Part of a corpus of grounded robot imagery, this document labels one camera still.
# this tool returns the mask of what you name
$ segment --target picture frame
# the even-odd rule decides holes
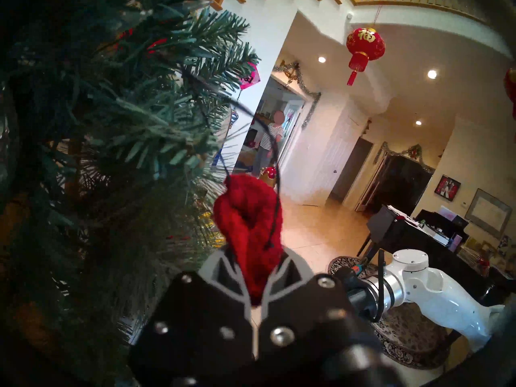
[[[478,188],[465,218],[494,237],[501,238],[511,213],[509,205]]]
[[[453,201],[455,196],[457,195],[457,191],[460,187],[460,182],[455,179],[452,179],[445,174],[441,176],[441,180],[437,184],[434,193],[440,195],[441,197],[447,199],[448,201]]]

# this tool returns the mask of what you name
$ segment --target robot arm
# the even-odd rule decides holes
[[[368,278],[377,293],[378,279]],[[401,250],[384,271],[384,310],[415,302],[434,323],[465,336],[473,351],[489,340],[503,305],[484,307],[441,270],[428,267],[428,256],[418,250]]]

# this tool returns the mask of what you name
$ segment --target tinsel garland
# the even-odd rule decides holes
[[[296,77],[293,77],[293,78],[289,77],[288,83],[290,84],[290,83],[292,83],[293,80],[297,80],[297,84],[299,84],[301,91],[304,92],[306,95],[313,97],[314,100],[312,102],[312,106],[310,107],[310,111],[308,112],[307,117],[304,118],[303,125],[301,126],[301,128],[307,127],[308,122],[310,122],[310,119],[312,118],[312,115],[315,111],[315,107],[319,103],[319,100],[321,98],[321,93],[320,92],[316,93],[316,92],[310,91],[307,88],[307,86],[305,85],[305,83],[303,81],[303,76],[301,74],[301,68],[299,66],[299,62],[292,62],[287,65],[274,66],[273,70],[275,72],[288,72],[290,70],[294,70],[296,72]]]
[[[404,151],[401,151],[401,152],[396,152],[396,151],[393,151],[389,148],[389,145],[387,144],[386,141],[383,142],[382,146],[380,147],[380,149],[378,150],[377,154],[376,154],[376,157],[375,157],[375,161],[374,163],[378,163],[378,159],[380,158],[380,155],[382,153],[382,151],[385,151],[385,153],[389,156],[404,156],[404,155],[409,155],[411,156],[410,154],[413,153],[414,151],[416,152],[416,154],[414,155],[414,159],[417,159],[419,164],[422,166],[422,168],[428,172],[428,173],[434,173],[435,172],[435,169],[428,166],[427,164],[425,164],[423,162],[423,154],[422,154],[422,151],[423,149],[421,148],[421,146],[419,144],[416,144],[414,146],[411,146],[409,148],[407,148],[406,150]]]

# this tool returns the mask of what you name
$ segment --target red knitted ornament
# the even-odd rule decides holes
[[[251,303],[256,306],[283,254],[281,205],[269,243],[278,199],[276,192],[246,174],[228,176],[225,184],[228,190],[215,201],[214,220],[236,256]]]

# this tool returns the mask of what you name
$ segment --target black string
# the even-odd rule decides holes
[[[231,97],[227,96],[225,93],[223,93],[221,89],[217,89],[217,88],[209,85],[208,83],[206,83],[204,80],[202,80],[198,76],[192,74],[192,72],[190,72],[190,70],[188,70],[185,66],[181,66],[181,71],[182,71],[183,78],[189,80],[190,83],[192,83],[193,86],[197,86],[198,88],[203,88],[203,89],[206,89],[206,90],[209,90],[209,91],[213,92],[219,98],[221,98],[224,102],[229,103],[230,108],[231,108],[231,105],[233,105],[235,107],[235,109],[239,109],[239,110],[243,111],[244,113],[246,113],[247,115],[249,115],[252,118],[254,118],[254,112],[251,112],[249,109],[247,109],[246,107],[244,107],[242,104],[240,104],[238,102],[238,100],[240,99],[240,94],[242,93],[242,90],[240,90],[240,93],[238,94],[237,100],[234,100]],[[276,197],[276,207],[275,207],[275,210],[274,210],[273,224],[272,224],[272,226],[270,228],[269,239],[267,240],[267,243],[265,245],[266,248],[269,248],[269,247],[273,247],[273,244],[271,243],[271,241],[272,241],[272,238],[273,238],[273,235],[274,235],[274,231],[276,230],[277,218],[278,218],[278,213],[279,213],[279,210],[280,210],[280,186],[281,186],[281,181],[280,181],[280,167],[279,167],[279,163],[278,163],[278,161],[279,161],[279,158],[278,158],[278,155],[279,155],[278,154],[278,143],[276,142],[276,139],[273,138],[272,133],[270,132],[269,127],[265,124],[265,122],[262,121],[261,119],[258,119],[258,118],[256,118],[255,120],[258,122],[258,124],[261,127],[263,127],[265,129],[265,132],[269,136],[269,139],[270,139],[270,142],[271,142],[271,145],[272,145],[272,148],[273,148],[273,159],[274,159],[274,162],[276,163],[276,184],[278,186],[278,193],[277,193],[278,195]],[[222,156],[222,151],[220,152],[220,159],[221,159],[222,165],[224,167],[224,170],[226,171],[226,175],[228,177],[227,180],[228,180],[228,183],[229,183],[231,178],[229,177],[230,176],[229,170],[226,167],[226,164],[224,162],[224,158]]]

